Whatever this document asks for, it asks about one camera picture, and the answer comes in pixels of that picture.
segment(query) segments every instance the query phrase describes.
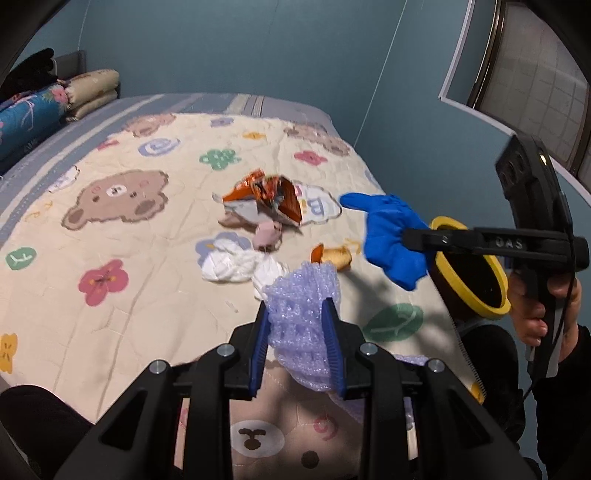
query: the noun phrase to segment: black sleeve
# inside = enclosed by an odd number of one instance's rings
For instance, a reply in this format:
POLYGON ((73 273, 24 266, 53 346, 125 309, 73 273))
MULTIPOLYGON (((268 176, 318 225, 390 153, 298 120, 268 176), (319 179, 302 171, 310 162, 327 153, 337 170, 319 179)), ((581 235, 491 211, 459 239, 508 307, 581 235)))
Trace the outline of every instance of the black sleeve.
POLYGON ((558 471, 591 425, 591 335, 579 326, 579 341, 558 366, 558 375, 534 387, 538 455, 548 476, 558 471))
POLYGON ((502 327, 488 324, 462 335, 462 343, 486 389, 483 407, 519 448, 525 410, 515 341, 502 327))

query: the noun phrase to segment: folded blanket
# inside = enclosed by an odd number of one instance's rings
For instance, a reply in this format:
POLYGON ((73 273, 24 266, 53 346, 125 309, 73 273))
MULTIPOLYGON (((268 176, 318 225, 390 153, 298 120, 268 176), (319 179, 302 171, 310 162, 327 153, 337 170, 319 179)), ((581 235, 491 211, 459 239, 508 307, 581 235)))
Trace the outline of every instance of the folded blanket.
POLYGON ((73 110, 71 110, 70 112, 68 112, 68 114, 66 116, 66 121, 67 122, 76 122, 76 121, 84 118, 89 113, 92 113, 95 110, 98 110, 103 105, 106 105, 107 103, 112 102, 116 98, 117 98, 116 91, 111 90, 109 92, 106 92, 106 93, 98 96, 97 98, 91 100, 90 102, 83 103, 79 107, 76 107, 73 110))
POLYGON ((115 70, 95 70, 72 78, 66 87, 66 95, 70 103, 68 109, 73 110, 105 92, 115 90, 119 85, 119 73, 115 70))

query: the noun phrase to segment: purple bubble wrap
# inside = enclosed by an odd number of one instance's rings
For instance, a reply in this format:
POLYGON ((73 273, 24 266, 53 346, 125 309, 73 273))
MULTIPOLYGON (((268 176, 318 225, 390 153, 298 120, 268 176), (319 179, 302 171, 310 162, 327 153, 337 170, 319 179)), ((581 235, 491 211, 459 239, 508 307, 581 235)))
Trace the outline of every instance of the purple bubble wrap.
POLYGON ((301 268, 266 287, 275 358, 299 384, 330 390, 330 368, 322 333, 322 302, 332 297, 337 311, 340 288, 332 263, 302 263, 301 268))

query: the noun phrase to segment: pillow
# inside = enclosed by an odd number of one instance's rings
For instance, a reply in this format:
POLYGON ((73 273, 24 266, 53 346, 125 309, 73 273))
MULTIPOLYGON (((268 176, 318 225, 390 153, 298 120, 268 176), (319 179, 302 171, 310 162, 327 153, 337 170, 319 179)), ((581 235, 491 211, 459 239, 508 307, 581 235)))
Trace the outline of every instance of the pillow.
POLYGON ((83 103, 115 90, 119 85, 119 72, 116 70, 95 70, 83 73, 69 80, 66 95, 70 102, 69 109, 79 107, 83 103))
POLYGON ((51 85, 0 112, 0 160, 58 124, 67 104, 64 87, 51 85))
POLYGON ((116 98, 117 98, 117 92, 114 90, 104 93, 104 94, 100 95, 99 97, 95 98, 94 100, 91 100, 90 102, 87 102, 87 103, 83 103, 79 107, 76 107, 73 110, 71 110, 66 116, 66 121, 76 122, 76 121, 84 118, 89 113, 94 112, 95 110, 99 109, 103 105, 106 105, 107 103, 112 102, 116 98))

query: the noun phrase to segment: window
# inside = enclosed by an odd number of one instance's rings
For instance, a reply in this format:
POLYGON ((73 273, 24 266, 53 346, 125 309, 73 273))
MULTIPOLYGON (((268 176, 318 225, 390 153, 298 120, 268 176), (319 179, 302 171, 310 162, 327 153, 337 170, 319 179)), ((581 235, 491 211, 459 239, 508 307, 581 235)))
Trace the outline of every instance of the window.
POLYGON ((487 72, 475 85, 474 106, 538 136, 562 165, 591 190, 589 84, 554 31, 519 2, 499 0, 487 72))

